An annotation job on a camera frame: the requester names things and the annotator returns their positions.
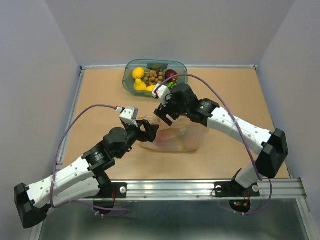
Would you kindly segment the translucent orange plastic bag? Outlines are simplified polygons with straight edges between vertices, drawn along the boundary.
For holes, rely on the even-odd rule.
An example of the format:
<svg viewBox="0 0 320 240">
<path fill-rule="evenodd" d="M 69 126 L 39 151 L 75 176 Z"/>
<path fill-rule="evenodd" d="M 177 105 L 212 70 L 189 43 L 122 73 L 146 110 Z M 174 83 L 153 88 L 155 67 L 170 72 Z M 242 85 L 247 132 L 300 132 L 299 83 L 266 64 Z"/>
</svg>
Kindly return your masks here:
<svg viewBox="0 0 320 240">
<path fill-rule="evenodd" d="M 205 126 L 180 116 L 169 126 L 157 116 L 139 116 L 138 120 L 147 120 L 151 125 L 159 125 L 153 142 L 139 142 L 146 149 L 157 152 L 186 153 L 198 150 L 209 132 Z"/>
</svg>

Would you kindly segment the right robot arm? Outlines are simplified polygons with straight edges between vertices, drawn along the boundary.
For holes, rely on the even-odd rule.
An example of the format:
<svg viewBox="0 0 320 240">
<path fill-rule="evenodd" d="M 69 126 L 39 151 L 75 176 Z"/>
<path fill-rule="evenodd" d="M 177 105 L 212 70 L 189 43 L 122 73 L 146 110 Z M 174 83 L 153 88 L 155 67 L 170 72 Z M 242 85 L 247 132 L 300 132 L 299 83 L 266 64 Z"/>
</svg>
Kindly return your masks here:
<svg viewBox="0 0 320 240">
<path fill-rule="evenodd" d="M 171 126 L 174 120 L 184 116 L 193 123 L 226 134 L 244 144 L 250 155 L 256 154 L 257 158 L 241 168 L 230 182 L 235 195 L 242 195 L 263 177 L 275 178 L 289 154 L 283 130 L 270 131 L 235 117 L 208 98 L 198 99 L 188 84 L 178 83 L 172 87 L 158 84 L 152 97 L 160 99 L 154 113 L 167 125 Z"/>
</svg>

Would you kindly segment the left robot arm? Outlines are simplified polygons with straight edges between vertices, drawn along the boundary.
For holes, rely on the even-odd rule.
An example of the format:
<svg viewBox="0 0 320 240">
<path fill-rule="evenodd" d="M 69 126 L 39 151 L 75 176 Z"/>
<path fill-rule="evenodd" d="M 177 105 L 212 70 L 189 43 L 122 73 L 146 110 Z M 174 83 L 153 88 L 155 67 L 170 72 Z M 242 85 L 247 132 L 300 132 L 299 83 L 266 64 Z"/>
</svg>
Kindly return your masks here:
<svg viewBox="0 0 320 240">
<path fill-rule="evenodd" d="M 111 193 L 112 182 L 105 171 L 116 164 L 116 159 L 130 152 L 135 142 L 152 143 L 160 127 L 147 120 L 122 125 L 112 128 L 102 141 L 56 174 L 14 187 L 14 203 L 23 228 L 29 229 L 43 222 L 49 209 Z"/>
</svg>

